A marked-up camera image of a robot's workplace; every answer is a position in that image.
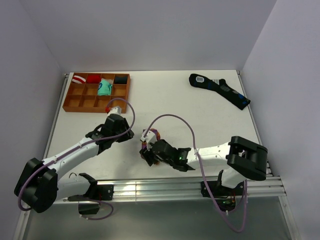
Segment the maroon purple striped sock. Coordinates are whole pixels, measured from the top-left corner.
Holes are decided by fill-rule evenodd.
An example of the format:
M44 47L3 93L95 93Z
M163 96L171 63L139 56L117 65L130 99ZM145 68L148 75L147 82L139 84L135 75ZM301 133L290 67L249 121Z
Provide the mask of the maroon purple striped sock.
M159 132L151 128L150 130L144 130L141 135L141 150L139 151L140 156L146 161L149 167L157 165L160 161L156 155L152 152L152 146L161 139Z

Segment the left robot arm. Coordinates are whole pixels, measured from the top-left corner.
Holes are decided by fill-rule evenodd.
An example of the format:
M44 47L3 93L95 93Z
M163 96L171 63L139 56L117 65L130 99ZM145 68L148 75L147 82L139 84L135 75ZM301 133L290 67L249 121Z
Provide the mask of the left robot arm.
M131 140L134 136L132 127L121 115L110 113L104 123L74 146L43 160L30 159L14 189L19 209L42 213L63 198L95 198L98 182L89 174L80 173L66 180L61 178L84 161L108 150L113 143Z

